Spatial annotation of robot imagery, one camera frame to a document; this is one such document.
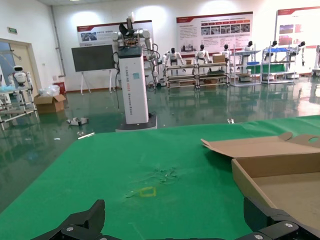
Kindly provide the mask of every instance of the cardboard box lid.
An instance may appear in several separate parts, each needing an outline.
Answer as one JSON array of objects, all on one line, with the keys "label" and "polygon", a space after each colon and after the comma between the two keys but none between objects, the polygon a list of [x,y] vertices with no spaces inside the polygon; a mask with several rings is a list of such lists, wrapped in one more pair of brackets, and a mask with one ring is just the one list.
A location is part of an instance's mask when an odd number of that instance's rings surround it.
[{"label": "cardboard box lid", "polygon": [[36,105],[51,104],[53,102],[53,100],[55,100],[57,102],[63,102],[64,100],[66,100],[66,98],[62,94],[57,95],[57,96],[40,96],[40,95],[37,95],[37,96],[34,97],[34,103]]},{"label": "cardboard box lid", "polygon": [[320,153],[320,136],[303,134],[292,138],[291,132],[280,136],[253,137],[224,141],[201,139],[208,149],[232,158]]}]

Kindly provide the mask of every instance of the white robot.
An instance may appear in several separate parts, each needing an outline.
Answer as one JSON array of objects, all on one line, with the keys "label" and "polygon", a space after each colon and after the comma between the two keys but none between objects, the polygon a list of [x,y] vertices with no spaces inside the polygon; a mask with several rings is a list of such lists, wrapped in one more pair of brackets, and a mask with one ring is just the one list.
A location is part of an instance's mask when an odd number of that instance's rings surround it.
[{"label": "white robot", "polygon": [[[302,66],[305,66],[305,48],[306,48],[306,42],[302,41],[299,45],[295,46],[295,47],[291,47],[289,48],[289,51],[286,52],[286,57],[284,57],[284,59],[282,59],[282,61],[287,60],[288,62],[291,61],[295,61],[297,55],[299,54],[299,52],[301,51],[301,60],[302,60]],[[289,63],[286,65],[286,71],[287,72],[291,72],[291,66],[292,64]],[[300,75],[299,74],[286,74],[286,78],[287,79],[297,79],[299,78]]]},{"label": "white robot", "polygon": [[[244,47],[242,51],[244,52],[251,52],[254,50],[254,44],[252,41],[248,42],[248,45]],[[249,62],[249,57],[251,56],[251,62],[254,61],[254,56],[252,54],[249,55],[240,55],[239,57],[239,64],[240,65],[246,65]]]},{"label": "white robot", "polygon": [[320,76],[320,45],[316,46],[315,52],[314,68],[312,69],[313,77]]},{"label": "white robot", "polygon": [[125,122],[116,129],[116,132],[156,129],[157,117],[148,112],[141,38],[145,42],[146,58],[150,62],[155,84],[158,82],[157,64],[160,55],[154,49],[156,45],[152,43],[148,30],[133,29],[133,14],[126,19],[126,22],[127,28],[121,23],[119,25],[120,32],[113,32],[111,35],[113,59],[122,80],[125,111]]},{"label": "white robot", "polygon": [[178,65],[178,59],[180,60],[182,65],[185,64],[184,60],[181,57],[180,52],[176,52],[176,49],[173,47],[171,48],[171,52],[166,56],[165,65],[167,66],[168,60],[170,60],[170,66],[176,66]]},{"label": "white robot", "polygon": [[194,54],[193,63],[194,64],[207,64],[210,61],[209,53],[205,50],[203,44],[200,45],[200,51],[196,51]]},{"label": "white robot", "polygon": [[229,50],[229,45],[225,44],[223,51],[221,51],[220,53],[221,53],[221,55],[224,55],[224,59],[226,62],[226,70],[224,72],[226,74],[229,74],[230,73],[230,59],[231,59],[231,54],[232,54],[232,51]]},{"label": "white robot", "polygon": [[165,76],[166,76],[166,58],[170,54],[170,51],[167,51],[165,54],[162,55],[161,58],[161,71],[162,72],[162,78],[160,78],[160,84],[162,87],[166,86]]},{"label": "white robot", "polygon": [[[277,53],[273,53],[273,52],[267,52],[269,49],[275,49],[276,46],[278,45],[278,42],[276,40],[274,40],[272,42],[272,45],[271,46],[267,46],[264,50],[265,51],[265,54],[263,56],[263,64],[268,64],[269,61],[270,62],[277,62]],[[270,73],[269,74],[269,80],[274,80],[275,79],[275,74],[272,74]],[[263,74],[262,75],[262,80],[268,80],[268,74]]]},{"label": "white robot", "polygon": [[24,72],[24,68],[22,66],[14,66],[13,69],[15,70],[14,73],[8,76],[9,82],[12,87],[15,87],[15,81],[18,84],[19,88],[30,88],[33,89],[32,85],[32,78],[29,71]]}]

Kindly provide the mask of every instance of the ceiling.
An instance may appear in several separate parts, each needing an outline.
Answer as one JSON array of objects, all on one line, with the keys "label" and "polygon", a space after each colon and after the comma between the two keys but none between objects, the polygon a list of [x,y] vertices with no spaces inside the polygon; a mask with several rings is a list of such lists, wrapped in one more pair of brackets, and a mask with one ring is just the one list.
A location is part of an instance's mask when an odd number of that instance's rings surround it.
[{"label": "ceiling", "polygon": [[61,5],[76,5],[76,4],[93,4],[93,3],[103,3],[103,2],[113,2],[115,0],[38,0],[39,2],[46,5],[61,6]]}]

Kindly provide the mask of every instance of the black screen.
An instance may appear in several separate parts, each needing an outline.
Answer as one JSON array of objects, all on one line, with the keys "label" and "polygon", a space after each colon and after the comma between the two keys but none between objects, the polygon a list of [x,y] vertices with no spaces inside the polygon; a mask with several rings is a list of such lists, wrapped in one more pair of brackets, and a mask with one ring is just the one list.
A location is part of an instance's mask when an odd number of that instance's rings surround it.
[{"label": "black screen", "polygon": [[112,45],[72,48],[76,72],[114,69]]}]

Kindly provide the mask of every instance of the humanoid robot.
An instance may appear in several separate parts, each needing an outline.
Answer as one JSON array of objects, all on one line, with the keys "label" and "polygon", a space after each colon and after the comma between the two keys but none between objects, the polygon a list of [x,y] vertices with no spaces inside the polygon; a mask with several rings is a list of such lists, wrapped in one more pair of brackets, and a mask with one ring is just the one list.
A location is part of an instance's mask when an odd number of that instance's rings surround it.
[{"label": "humanoid robot", "polygon": [[203,44],[200,45],[200,51],[196,51],[194,54],[194,64],[207,64],[210,61],[209,53],[207,50],[205,50],[205,46]]},{"label": "humanoid robot", "polygon": [[[290,50],[286,53],[285,59],[288,62],[295,61],[297,55],[301,51],[302,66],[304,67],[305,66],[305,48],[306,48],[306,42],[305,41],[302,41],[299,45],[297,45],[295,47],[291,47]],[[287,72],[291,72],[291,63],[287,64],[286,71]],[[299,77],[300,77],[299,74],[294,74],[294,73],[286,75],[287,79],[293,79],[293,78],[297,79]]]},{"label": "humanoid robot", "polygon": [[27,87],[33,89],[32,78],[29,71],[24,72],[24,68],[22,66],[14,66],[14,73],[8,76],[9,82],[12,87],[15,87],[15,81],[18,84],[19,88],[25,88],[25,82],[27,81]]},{"label": "humanoid robot", "polygon": [[[272,49],[275,49],[277,45],[278,45],[278,42],[277,42],[276,40],[274,40],[274,41],[272,42],[271,48],[272,48]],[[264,62],[265,62],[265,63],[268,63],[268,62],[269,62],[269,57],[271,57],[271,62],[272,62],[272,56],[273,56],[273,55],[274,55],[273,52],[270,52],[270,53],[269,53],[269,52],[266,52],[266,53],[264,54],[264,56],[263,56]],[[275,53],[274,61],[275,61],[275,62],[277,61],[277,53]]]},{"label": "humanoid robot", "polygon": [[[242,51],[250,52],[254,50],[254,43],[252,41],[248,42],[248,45],[244,47]],[[254,56],[252,54],[249,55],[240,55],[239,64],[246,65],[249,62],[249,57],[251,56],[251,62],[254,61]]]},{"label": "humanoid robot", "polygon": [[315,62],[312,72],[313,77],[320,76],[320,45],[317,45],[315,49]]},{"label": "humanoid robot", "polygon": [[180,53],[176,52],[176,49],[173,47],[173,48],[171,48],[171,53],[167,54],[167,56],[166,56],[165,65],[167,65],[168,60],[170,60],[170,66],[176,66],[176,65],[178,65],[178,59],[180,60],[182,65],[185,64]]},{"label": "humanoid robot", "polygon": [[224,55],[224,60],[226,62],[226,70],[224,71],[226,74],[230,73],[230,56],[232,54],[231,50],[229,50],[229,45],[225,44],[223,51],[220,52],[222,55]]}]

